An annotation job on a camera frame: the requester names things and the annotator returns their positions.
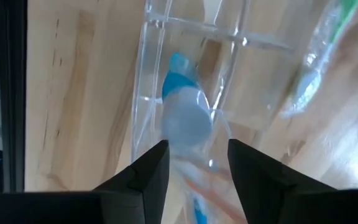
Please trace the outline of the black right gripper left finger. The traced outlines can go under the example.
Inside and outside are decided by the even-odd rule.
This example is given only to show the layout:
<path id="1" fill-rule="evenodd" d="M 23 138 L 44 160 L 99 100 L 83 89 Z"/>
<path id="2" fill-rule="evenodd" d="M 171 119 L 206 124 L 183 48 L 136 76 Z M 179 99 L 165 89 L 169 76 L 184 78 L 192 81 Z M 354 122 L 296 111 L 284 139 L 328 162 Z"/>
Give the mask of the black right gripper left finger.
<path id="1" fill-rule="evenodd" d="M 91 191 L 0 193 L 0 224 L 161 224 L 168 141 Z"/>

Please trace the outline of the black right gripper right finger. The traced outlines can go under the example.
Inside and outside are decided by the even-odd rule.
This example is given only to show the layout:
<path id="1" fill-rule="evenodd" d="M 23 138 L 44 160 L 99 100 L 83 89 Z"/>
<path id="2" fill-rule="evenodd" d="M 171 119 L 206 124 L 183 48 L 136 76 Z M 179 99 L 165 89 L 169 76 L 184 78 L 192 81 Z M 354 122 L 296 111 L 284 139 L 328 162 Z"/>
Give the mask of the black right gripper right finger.
<path id="1" fill-rule="evenodd" d="M 248 224 L 358 224 L 358 189 L 332 188 L 237 139 L 227 157 Z"/>

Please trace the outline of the orange toothbrush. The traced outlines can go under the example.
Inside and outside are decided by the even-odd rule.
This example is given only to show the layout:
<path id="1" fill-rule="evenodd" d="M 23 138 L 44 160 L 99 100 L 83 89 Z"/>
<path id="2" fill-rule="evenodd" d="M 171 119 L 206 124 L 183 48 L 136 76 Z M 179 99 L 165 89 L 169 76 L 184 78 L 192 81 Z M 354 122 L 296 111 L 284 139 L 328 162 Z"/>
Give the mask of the orange toothbrush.
<path id="1" fill-rule="evenodd" d="M 184 181 L 188 186 L 193 189 L 195 192 L 202 195 L 206 200 L 212 202 L 217 207 L 219 207 L 227 216 L 229 216 L 236 224 L 248 224 L 244 215 L 236 208 L 233 207 L 230 203 L 226 203 L 216 192 L 213 190 L 206 190 L 192 180 L 184 178 Z"/>

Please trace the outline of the blue toothbrush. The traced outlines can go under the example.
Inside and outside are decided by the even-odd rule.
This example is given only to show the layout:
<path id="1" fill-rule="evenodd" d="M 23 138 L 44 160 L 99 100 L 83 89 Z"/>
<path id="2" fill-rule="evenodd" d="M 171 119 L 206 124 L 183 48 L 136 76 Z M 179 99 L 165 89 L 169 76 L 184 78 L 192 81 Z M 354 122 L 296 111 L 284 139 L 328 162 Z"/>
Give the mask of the blue toothbrush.
<path id="1" fill-rule="evenodd" d="M 208 224 L 208 218 L 204 213 L 202 205 L 199 203 L 199 200 L 196 198 L 193 200 L 193 207 L 194 207 L 196 224 Z"/>

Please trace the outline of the small blue mouthwash bottle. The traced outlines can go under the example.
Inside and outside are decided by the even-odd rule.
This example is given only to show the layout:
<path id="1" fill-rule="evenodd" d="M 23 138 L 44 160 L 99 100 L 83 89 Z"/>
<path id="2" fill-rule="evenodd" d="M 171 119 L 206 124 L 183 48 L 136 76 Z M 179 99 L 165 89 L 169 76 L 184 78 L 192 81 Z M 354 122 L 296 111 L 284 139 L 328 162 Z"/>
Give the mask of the small blue mouthwash bottle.
<path id="1" fill-rule="evenodd" d="M 199 84 L 193 61 L 180 53 L 169 60 L 162 85 L 162 134 L 170 144 L 204 144 L 213 130 L 208 99 Z"/>

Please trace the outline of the green toothbrush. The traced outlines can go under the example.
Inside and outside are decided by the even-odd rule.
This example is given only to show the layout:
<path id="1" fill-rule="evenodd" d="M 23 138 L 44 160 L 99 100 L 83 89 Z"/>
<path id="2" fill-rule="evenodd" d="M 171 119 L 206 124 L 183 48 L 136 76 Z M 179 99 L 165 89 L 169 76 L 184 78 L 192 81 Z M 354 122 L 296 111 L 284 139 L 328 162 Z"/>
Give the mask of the green toothbrush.
<path id="1" fill-rule="evenodd" d="M 358 0 L 329 0 L 314 28 L 280 115 L 289 118 L 304 112 L 316 92 L 340 38 L 358 9 Z"/>

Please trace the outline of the clear acrylic organizer box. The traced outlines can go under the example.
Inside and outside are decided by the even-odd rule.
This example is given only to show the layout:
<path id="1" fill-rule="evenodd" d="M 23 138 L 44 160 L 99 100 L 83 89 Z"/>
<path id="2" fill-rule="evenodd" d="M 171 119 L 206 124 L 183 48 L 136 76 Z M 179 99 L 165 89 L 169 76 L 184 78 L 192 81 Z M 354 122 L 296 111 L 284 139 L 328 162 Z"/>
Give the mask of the clear acrylic organizer box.
<path id="1" fill-rule="evenodd" d="M 255 147 L 270 126 L 291 73 L 295 41 L 288 31 L 300 4 L 299 0 L 145 0 L 132 102 L 132 158 L 166 139 L 162 85 L 174 53 L 195 64 L 213 120 L 204 144 L 169 143 L 170 176 L 161 224 L 196 224 L 195 198 L 208 224 L 236 224 L 191 189 L 185 177 L 213 190 L 244 215 L 230 175 L 228 141 L 238 139 Z"/>

